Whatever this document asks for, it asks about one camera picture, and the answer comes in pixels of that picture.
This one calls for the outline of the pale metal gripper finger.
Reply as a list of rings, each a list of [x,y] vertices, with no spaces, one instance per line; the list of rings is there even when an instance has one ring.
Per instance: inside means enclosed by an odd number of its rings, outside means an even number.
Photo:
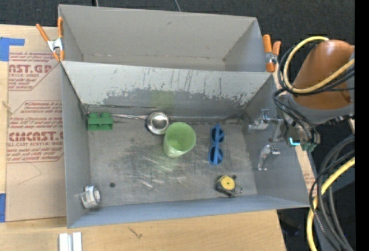
[[[269,109],[262,109],[259,117],[248,125],[249,130],[265,130],[270,124],[276,124],[277,118],[269,116]]]
[[[281,155],[280,150],[273,144],[266,144],[260,151],[257,169],[266,171],[274,160]]]

